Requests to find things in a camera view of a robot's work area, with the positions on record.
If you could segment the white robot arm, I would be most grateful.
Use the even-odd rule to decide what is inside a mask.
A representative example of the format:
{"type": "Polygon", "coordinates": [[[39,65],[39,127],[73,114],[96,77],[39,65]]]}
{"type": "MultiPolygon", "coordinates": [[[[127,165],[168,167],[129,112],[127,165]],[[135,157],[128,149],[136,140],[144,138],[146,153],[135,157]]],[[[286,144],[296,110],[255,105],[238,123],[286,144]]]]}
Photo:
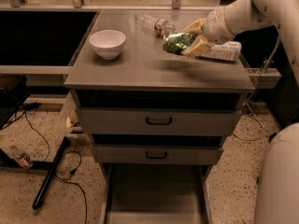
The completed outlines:
{"type": "MultiPolygon", "coordinates": [[[[235,0],[217,7],[184,28],[198,37],[183,51],[196,57],[214,44],[273,25],[277,47],[283,47],[299,79],[299,0],[235,0]]],[[[299,224],[299,123],[277,133],[265,151],[254,211],[254,224],[299,224]]]]}

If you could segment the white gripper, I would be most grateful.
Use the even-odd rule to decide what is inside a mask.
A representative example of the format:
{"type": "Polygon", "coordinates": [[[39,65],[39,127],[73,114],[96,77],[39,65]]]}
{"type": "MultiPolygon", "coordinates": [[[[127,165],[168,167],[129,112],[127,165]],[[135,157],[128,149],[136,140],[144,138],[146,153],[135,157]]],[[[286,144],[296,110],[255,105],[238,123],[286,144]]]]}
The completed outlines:
{"type": "Polygon", "coordinates": [[[198,36],[181,54],[185,57],[195,58],[210,51],[213,43],[224,44],[233,40],[235,34],[229,26],[232,16],[233,11],[230,6],[217,7],[205,18],[198,19],[186,26],[183,32],[198,36]]]}

